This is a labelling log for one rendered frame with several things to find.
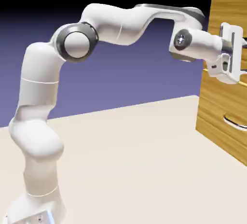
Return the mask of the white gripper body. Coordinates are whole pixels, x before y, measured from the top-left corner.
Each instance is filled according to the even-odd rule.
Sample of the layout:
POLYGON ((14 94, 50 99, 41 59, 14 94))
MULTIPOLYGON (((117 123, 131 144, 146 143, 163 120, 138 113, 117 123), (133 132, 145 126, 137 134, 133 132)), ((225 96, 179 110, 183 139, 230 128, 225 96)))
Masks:
POLYGON ((243 28, 223 22, 220 35, 224 53, 221 56, 223 74, 220 81, 225 84, 237 84, 241 75, 243 28))

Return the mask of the light wood cabinet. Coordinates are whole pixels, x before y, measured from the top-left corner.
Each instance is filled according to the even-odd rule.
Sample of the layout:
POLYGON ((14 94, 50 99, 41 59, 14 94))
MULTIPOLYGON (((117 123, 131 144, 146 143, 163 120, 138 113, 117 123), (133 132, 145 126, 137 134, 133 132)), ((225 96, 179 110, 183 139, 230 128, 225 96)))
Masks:
MULTIPOLYGON (((247 0, 211 0, 208 32, 227 22, 243 28, 247 39, 247 0)), ((247 166, 247 74, 224 84, 203 70, 196 130, 247 166)))

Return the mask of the wooden drawer front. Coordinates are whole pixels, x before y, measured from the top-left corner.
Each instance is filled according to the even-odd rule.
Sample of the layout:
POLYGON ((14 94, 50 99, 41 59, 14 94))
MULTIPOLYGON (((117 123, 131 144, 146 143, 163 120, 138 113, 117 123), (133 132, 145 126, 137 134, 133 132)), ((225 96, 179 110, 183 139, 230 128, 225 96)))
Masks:
POLYGON ((238 84, 224 84, 203 70, 196 130, 247 166, 247 131, 225 123, 224 115, 247 126, 247 75, 238 84))
POLYGON ((208 32, 218 35, 222 22, 242 27, 247 40, 247 0, 211 0, 208 32))

